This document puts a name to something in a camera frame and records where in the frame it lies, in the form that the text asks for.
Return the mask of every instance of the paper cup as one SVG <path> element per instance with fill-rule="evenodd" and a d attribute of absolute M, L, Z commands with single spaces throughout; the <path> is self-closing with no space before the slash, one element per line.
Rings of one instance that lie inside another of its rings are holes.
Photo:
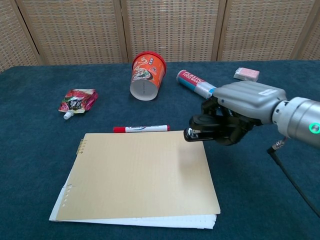
<path fill-rule="evenodd" d="M 150 101 L 159 91 L 167 66 L 156 52 L 144 51 L 132 63 L 131 94 L 139 100 Z"/>

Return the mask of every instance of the wicker screen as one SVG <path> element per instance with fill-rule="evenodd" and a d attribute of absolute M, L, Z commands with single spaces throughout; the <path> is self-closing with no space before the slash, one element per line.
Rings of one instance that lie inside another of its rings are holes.
<path fill-rule="evenodd" d="M 211 60 L 219 0 L 121 3 L 129 61 L 143 51 L 155 51 L 168 62 Z"/>
<path fill-rule="evenodd" d="M 13 66 L 37 64 L 12 4 L 0 0 L 0 72 Z"/>
<path fill-rule="evenodd" d="M 218 60 L 289 59 L 314 1 L 228 1 Z"/>
<path fill-rule="evenodd" d="M 18 0 L 50 65 L 127 62 L 120 2 L 113 0 Z M 123 46 L 119 33 L 123 34 Z"/>
<path fill-rule="evenodd" d="M 315 28 L 310 32 L 311 37 L 306 42 L 306 47 L 302 53 L 302 59 L 320 60 L 320 21 L 318 20 Z"/>

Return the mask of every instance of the pink box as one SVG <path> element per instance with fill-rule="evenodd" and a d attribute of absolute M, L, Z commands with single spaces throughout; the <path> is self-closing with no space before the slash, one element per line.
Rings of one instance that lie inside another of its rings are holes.
<path fill-rule="evenodd" d="M 245 81 L 253 81 L 256 82 L 259 77 L 259 71 L 252 70 L 249 68 L 239 67 L 234 74 L 235 79 L 245 80 Z"/>

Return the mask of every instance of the red marker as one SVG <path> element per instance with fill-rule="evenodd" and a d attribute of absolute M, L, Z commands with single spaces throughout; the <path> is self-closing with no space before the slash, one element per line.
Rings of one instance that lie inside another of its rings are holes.
<path fill-rule="evenodd" d="M 114 133 L 140 133 L 140 132 L 167 132 L 170 131 L 169 125 L 159 126 L 115 126 Z"/>

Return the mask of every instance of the robotic arm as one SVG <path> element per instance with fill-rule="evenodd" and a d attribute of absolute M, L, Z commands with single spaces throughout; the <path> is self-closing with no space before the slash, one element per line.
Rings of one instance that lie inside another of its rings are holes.
<path fill-rule="evenodd" d="M 218 87 L 184 130 L 188 142 L 215 140 L 238 143 L 254 126 L 276 124 L 284 136 L 320 148 L 320 102 L 295 97 L 283 89 L 239 81 Z"/>

